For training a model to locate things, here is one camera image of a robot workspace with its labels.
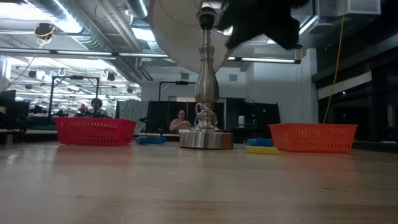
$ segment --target white wall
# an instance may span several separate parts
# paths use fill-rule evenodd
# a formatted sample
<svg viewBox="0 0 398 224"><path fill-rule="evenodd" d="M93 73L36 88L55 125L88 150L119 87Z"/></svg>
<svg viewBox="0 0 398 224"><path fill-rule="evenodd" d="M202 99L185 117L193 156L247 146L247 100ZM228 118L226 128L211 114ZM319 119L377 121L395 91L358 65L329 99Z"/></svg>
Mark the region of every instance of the white wall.
<svg viewBox="0 0 398 224"><path fill-rule="evenodd" d="M246 73L246 102L277 103L282 123L317 123L317 92L311 81L315 53L308 50L302 65L253 63Z"/></svg>
<svg viewBox="0 0 398 224"><path fill-rule="evenodd" d="M253 63L246 73L238 68L221 68L216 74L220 98L245 98L252 103L278 103L282 123L317 123L318 96L311 76L317 72L316 50L308 49L302 65ZM176 75L165 75L163 81L176 81ZM229 74L238 74L238 82L230 82ZM195 82L197 74L191 74ZM142 101L158 100L159 82L142 84ZM161 100L169 96L193 97L195 86L171 84L162 92Z"/></svg>
<svg viewBox="0 0 398 224"><path fill-rule="evenodd" d="M229 74L237 74L238 80L236 82L229 81ZM155 80L161 81L178 81L180 80L180 74L158 74L151 73ZM239 68L221 68L216 74L218 85L220 88L220 98L244 98L245 97L245 73L240 72ZM190 82L196 82L198 74L190 73ZM170 84L162 92L162 101L168 100L169 96L179 97L194 97L195 96L195 85L176 85ZM142 84L142 101L158 100L159 99L159 81L155 82L144 82Z"/></svg>

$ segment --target lamp base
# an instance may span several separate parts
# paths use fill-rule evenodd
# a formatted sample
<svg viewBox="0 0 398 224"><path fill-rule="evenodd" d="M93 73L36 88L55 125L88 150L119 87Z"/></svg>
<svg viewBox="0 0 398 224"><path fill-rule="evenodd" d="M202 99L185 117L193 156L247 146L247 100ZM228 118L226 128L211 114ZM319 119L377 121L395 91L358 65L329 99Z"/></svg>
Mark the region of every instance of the lamp base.
<svg viewBox="0 0 398 224"><path fill-rule="evenodd" d="M190 149L233 149L231 133L190 131L180 133L180 147Z"/></svg>

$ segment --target man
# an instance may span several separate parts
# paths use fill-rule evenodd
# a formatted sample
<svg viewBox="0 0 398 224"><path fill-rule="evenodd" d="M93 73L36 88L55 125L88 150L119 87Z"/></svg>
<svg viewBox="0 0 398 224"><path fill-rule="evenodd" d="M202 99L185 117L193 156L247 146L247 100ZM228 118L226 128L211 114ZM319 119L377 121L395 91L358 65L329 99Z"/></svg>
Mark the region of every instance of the man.
<svg viewBox="0 0 398 224"><path fill-rule="evenodd" d="M189 121L185 120L185 111L180 110L178 112L178 118L174 119L170 123L170 132L171 133L179 133L180 129L190 129L191 128L191 123Z"/></svg>
<svg viewBox="0 0 398 224"><path fill-rule="evenodd" d="M92 109L89 109L89 116L91 117L101 117L101 116L108 116L106 110L102 110L102 100L99 98L94 98L91 100Z"/></svg>

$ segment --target workbench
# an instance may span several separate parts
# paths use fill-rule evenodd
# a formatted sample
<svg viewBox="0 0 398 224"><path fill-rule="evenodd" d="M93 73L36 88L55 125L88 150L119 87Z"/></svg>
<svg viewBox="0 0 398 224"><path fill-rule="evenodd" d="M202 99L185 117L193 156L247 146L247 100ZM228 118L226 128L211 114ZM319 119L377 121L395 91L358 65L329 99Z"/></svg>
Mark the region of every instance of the workbench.
<svg viewBox="0 0 398 224"><path fill-rule="evenodd" d="M1 147L0 223L398 221L397 154Z"/></svg>

